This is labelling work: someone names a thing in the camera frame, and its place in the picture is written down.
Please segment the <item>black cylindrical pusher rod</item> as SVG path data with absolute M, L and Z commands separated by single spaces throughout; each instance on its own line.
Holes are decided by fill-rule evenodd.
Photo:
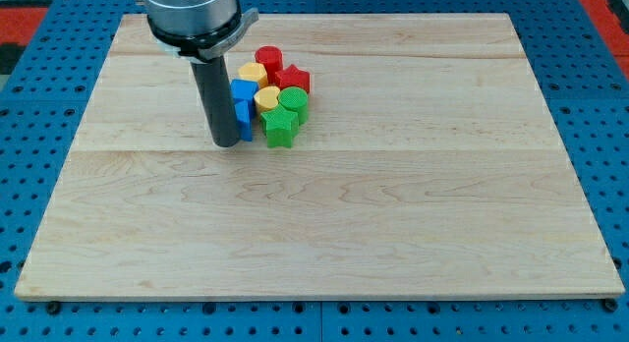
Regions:
M 235 145 L 240 130 L 224 57 L 191 66 L 213 142 L 220 147 Z

